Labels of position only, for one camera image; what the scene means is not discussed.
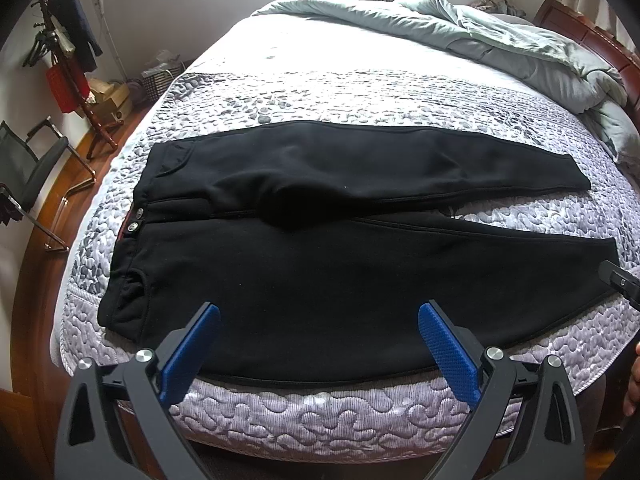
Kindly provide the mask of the person's right hand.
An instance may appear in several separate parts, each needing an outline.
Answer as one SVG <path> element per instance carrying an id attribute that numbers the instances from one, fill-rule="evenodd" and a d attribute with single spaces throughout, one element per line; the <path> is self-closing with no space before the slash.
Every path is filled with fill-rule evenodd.
<path id="1" fill-rule="evenodd" d="M 636 352 L 636 358 L 632 363 L 623 400 L 623 412 L 626 417 L 632 416 L 640 403 L 640 344 L 636 345 L 634 352 Z"/>

